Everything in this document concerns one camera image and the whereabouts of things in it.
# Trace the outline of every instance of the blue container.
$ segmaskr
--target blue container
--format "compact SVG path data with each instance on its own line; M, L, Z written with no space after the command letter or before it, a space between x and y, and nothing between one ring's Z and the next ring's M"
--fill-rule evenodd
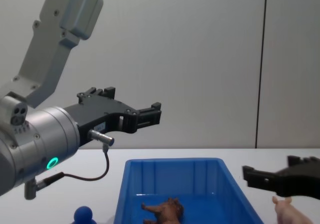
M155 206L169 197L184 206L182 224L263 224L217 158L127 161L114 224L155 220L141 204Z

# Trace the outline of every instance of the white table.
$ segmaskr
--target white table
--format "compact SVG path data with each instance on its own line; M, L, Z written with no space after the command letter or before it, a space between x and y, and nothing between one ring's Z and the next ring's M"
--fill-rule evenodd
M24 199L20 186L0 197L1 224L70 224L75 210L89 206L93 218L102 224L113 224L117 208L125 162L129 159L217 157L224 160L234 179L251 202L264 223L276 223L271 198L272 192L248 188L243 180L242 166L258 170L278 171L287 166L287 155L318 156L320 149L150 149L110 150L110 171L97 182L84 182L63 178L37 193L33 201ZM99 176L105 170L101 150L79 150L75 156L39 176L40 180L60 171L84 177ZM293 205L320 223L320 201L307 197L294 197Z

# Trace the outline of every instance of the green led ring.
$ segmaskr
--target green led ring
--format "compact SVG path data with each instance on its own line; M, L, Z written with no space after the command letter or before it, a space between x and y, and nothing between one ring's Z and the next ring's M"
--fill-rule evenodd
M52 158L52 159L48 162L46 168L47 168L47 169L53 168L55 165L57 165L58 161L59 161L59 159L58 159L57 157Z

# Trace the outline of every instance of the brown toy animal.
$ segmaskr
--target brown toy animal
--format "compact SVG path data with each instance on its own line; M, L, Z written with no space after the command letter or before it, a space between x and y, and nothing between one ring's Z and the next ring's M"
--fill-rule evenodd
M156 221L144 220L143 224L180 224L179 219L184 214L184 208L178 198L169 198L166 202L154 207L147 207L142 203L141 208L154 213L156 218Z
M278 224L313 224L312 221L291 205L292 198L278 201L272 197Z

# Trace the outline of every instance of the blue ball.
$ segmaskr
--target blue ball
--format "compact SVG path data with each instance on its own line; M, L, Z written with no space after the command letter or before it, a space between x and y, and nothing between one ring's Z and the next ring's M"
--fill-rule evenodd
M92 211L88 207L80 207L74 213L74 224L95 224Z

